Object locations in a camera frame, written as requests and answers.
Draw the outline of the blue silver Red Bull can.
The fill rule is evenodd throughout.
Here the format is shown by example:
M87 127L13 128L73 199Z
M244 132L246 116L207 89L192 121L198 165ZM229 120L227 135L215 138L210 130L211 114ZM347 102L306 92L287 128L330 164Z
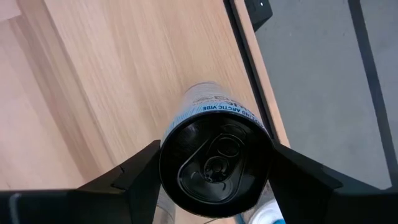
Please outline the blue silver Red Bull can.
M286 224L276 199L272 199L257 209L248 224Z

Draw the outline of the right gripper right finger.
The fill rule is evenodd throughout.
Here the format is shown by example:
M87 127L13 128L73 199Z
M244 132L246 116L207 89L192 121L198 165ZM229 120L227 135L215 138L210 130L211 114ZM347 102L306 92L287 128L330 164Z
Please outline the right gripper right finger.
M274 147L269 182L287 224L398 224L398 189L375 188Z

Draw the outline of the white Celsius Arctic Vibe can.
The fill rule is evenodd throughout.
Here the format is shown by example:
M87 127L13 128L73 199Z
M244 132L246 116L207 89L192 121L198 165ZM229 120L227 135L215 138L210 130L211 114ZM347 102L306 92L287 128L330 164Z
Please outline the white Celsius Arctic Vibe can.
M257 204L273 155L263 123L219 84L202 82L184 93L160 142L160 180L182 209L232 217Z

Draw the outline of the black aluminium table frame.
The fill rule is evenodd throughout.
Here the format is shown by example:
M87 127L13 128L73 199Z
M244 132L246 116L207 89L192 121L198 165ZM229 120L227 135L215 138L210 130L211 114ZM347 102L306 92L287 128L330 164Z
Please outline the black aluminium table frame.
M238 16L238 10L233 0L223 0L226 12L228 15L229 22L231 24L236 43L238 45L239 53L243 60L244 67L256 100L257 108L261 115L262 123L266 127L267 132L272 140L277 140L278 135L274 126L274 122L271 118L271 112L269 110L267 100L262 89L259 74L254 64L251 51L249 49L248 40L243 31L243 25Z

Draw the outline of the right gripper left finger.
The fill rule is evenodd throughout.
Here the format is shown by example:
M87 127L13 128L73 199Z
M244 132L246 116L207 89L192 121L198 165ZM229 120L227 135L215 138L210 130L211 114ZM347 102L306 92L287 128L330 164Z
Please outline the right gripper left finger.
M160 142L77 189L0 191L0 224L152 224Z

